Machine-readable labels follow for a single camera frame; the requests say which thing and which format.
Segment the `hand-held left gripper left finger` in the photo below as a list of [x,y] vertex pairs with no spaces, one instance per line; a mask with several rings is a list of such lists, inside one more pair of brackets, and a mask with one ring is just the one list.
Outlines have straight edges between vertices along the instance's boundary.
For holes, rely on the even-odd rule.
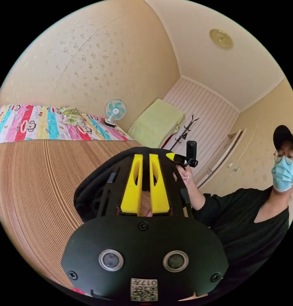
[[121,212],[127,215],[140,216],[141,194],[143,182],[143,155],[135,154],[131,163],[123,199]]

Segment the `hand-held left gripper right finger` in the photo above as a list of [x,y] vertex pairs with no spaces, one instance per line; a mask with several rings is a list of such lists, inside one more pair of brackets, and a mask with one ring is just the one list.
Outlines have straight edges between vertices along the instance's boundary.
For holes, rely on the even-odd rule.
[[149,155],[149,167],[151,214],[152,216],[168,214],[170,205],[158,155]]

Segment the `person's right hand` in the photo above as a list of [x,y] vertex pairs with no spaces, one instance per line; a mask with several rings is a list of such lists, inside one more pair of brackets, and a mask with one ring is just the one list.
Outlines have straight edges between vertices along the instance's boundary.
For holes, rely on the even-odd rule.
[[189,165],[187,166],[181,166],[181,165],[176,165],[176,168],[189,192],[195,192],[197,191],[197,187],[193,181],[193,174],[191,167]]

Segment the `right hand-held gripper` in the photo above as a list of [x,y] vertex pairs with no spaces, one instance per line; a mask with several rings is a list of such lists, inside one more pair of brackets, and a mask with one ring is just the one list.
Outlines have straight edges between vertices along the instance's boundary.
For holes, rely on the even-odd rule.
[[166,153],[166,157],[173,161],[174,163],[186,167],[190,166],[192,168],[195,168],[198,165],[198,161],[194,158],[189,158],[183,155],[175,154],[175,153]]

